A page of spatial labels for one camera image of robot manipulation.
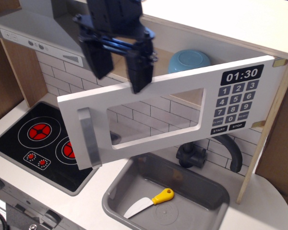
range hood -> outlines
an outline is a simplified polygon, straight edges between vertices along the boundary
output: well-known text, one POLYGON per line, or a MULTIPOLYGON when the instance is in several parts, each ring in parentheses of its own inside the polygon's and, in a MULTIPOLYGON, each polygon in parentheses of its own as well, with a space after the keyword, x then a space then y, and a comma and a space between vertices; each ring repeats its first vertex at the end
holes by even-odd
POLYGON ((85 3, 73 0, 19 0, 21 9, 0 14, 0 38, 89 69, 72 17, 85 3))

wooden side panel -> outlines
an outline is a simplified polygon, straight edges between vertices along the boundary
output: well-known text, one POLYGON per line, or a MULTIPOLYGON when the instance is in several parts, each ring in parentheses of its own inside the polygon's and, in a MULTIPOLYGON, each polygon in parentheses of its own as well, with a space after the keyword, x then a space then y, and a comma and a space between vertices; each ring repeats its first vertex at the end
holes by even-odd
MULTIPOLYGON (((0 12, 19 7, 18 0, 0 1, 0 12)), ((12 68, 0 43, 0 118, 23 100, 12 68)))
POLYGON ((256 174, 273 184, 288 204, 288 90, 256 174))
POLYGON ((34 50, 1 39, 14 75, 29 107, 46 93, 47 88, 34 50))
POLYGON ((283 79, 281 81, 281 84, 277 90, 277 93, 276 93, 276 96, 274 98, 274 101, 273 101, 273 104, 271 106, 271 109, 270 109, 270 112, 269 112, 269 115, 267 117, 267 120, 266 120, 266 123, 264 125, 264 128, 263 128, 263 132, 261 134, 261 137, 258 141, 258 145, 256 147, 256 150, 255 150, 255 153, 254 153, 254 156, 252 158, 252 161, 249 165, 249 169, 245 175, 245 178, 244 178, 244 181, 243 181, 243 184, 242 184, 242 187, 240 189, 240 192, 239 192, 239 195, 238 195, 238 198, 237 198, 237 203, 240 204, 241 203, 241 200, 243 198, 243 195, 247 189, 247 186, 248 186, 248 183, 251 179, 251 175, 252 175, 252 172, 255 168, 255 165, 256 165, 256 162, 260 156, 260 153, 261 153, 261 150, 263 149, 264 147, 264 144, 265 144, 265 140, 266 138, 268 137, 271 129, 272 129, 272 126, 273 126, 273 123, 274 123, 274 120, 276 118, 276 115, 278 113, 278 110, 282 104, 282 101, 283 101, 283 98, 285 96, 285 93, 286 93, 286 90, 288 88, 288 64, 287 64, 287 67, 286 67, 286 71, 284 73, 284 76, 283 76, 283 79))

toy knife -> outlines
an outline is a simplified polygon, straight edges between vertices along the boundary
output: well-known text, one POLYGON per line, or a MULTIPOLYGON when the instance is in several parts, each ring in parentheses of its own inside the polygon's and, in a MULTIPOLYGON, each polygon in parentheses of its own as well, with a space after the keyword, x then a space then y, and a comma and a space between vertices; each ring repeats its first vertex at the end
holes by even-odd
POLYGON ((154 198, 150 199, 148 197, 143 197, 142 199, 135 202, 125 213, 124 217, 129 219, 135 214, 143 211, 151 205, 160 204, 162 202, 171 200, 174 197, 174 191, 170 188, 164 189, 160 194, 156 195, 154 198))

yellow knife handle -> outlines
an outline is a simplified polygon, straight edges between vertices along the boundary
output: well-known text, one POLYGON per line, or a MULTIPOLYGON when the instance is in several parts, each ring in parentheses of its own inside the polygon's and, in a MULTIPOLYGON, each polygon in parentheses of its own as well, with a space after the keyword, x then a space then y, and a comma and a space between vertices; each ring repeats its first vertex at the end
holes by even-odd
POLYGON ((171 200, 174 197, 174 191, 170 188, 164 189, 161 193, 152 198, 154 205, 171 200))

microwave door handle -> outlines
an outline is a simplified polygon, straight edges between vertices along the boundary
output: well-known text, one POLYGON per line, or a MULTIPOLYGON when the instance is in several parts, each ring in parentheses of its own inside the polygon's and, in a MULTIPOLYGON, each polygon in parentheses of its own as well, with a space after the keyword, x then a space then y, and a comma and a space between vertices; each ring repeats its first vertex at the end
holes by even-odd
POLYGON ((98 152, 90 109, 88 107, 78 109, 78 118, 81 124, 82 134, 91 165, 93 168, 98 168, 102 163, 98 152))

